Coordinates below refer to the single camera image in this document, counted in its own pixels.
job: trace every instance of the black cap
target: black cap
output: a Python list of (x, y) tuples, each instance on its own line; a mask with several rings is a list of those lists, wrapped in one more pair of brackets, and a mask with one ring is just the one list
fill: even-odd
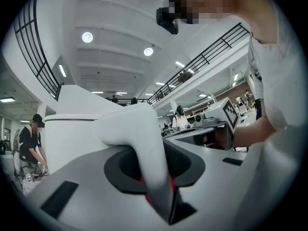
[(38, 128), (44, 128), (45, 122), (43, 122), (43, 118), (39, 114), (35, 114), (32, 118), (34, 122), (38, 123)]

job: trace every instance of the white shirt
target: white shirt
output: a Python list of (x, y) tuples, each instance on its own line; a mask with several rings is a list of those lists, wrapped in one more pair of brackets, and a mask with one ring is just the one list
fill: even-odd
[(172, 120), (173, 128), (180, 127), (181, 129), (185, 129), (186, 125), (188, 124), (189, 122), (184, 115), (181, 115), (180, 117), (177, 116), (177, 118), (173, 117), (173, 120)]
[(264, 99), (268, 120), (279, 130), (286, 125), (307, 123), (308, 86), (307, 62), (297, 36), (276, 4), (274, 9), (277, 44), (261, 44), (252, 36), (247, 59), (253, 73), (255, 99)]
[(242, 102), (240, 97), (237, 97), (236, 101), (237, 101), (238, 104), (240, 104)]

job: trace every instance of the black sleeve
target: black sleeve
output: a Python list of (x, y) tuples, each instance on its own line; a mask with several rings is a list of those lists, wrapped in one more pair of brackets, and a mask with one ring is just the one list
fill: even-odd
[(31, 137), (30, 137), (30, 132), (26, 127), (23, 128), (23, 130), (20, 133), (19, 142), (23, 143), (23, 147), (26, 149), (33, 148), (33, 144), (32, 144)]
[(42, 143), (41, 143), (41, 141), (40, 141), (40, 133), (38, 134), (38, 147), (42, 147)]

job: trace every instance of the man in black cap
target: man in black cap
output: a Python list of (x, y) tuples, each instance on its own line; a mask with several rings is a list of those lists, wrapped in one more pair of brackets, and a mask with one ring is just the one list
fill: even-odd
[(32, 173), (38, 165), (38, 162), (47, 167), (46, 155), (42, 148), (40, 130), (45, 127), (43, 119), (39, 114), (35, 114), (32, 119), (31, 125), (25, 126), (20, 133), (20, 160), (23, 172)]

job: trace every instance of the person in white shirt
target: person in white shirt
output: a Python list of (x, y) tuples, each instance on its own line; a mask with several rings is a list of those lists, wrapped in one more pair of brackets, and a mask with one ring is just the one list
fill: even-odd
[(172, 120), (172, 128), (174, 131), (186, 129), (189, 126), (189, 122), (185, 117), (181, 106), (177, 107), (177, 111)]
[[(181, 16), (206, 19), (235, 15), (250, 26), (247, 60), (255, 85), (255, 99), (261, 100), (262, 117), (236, 129), (234, 147), (262, 142), (288, 125), (307, 124), (307, 62), (296, 33), (273, 0), (176, 1), (180, 1), (175, 2), (175, 7)], [(215, 137), (216, 143), (224, 147), (225, 135), (217, 130)]]

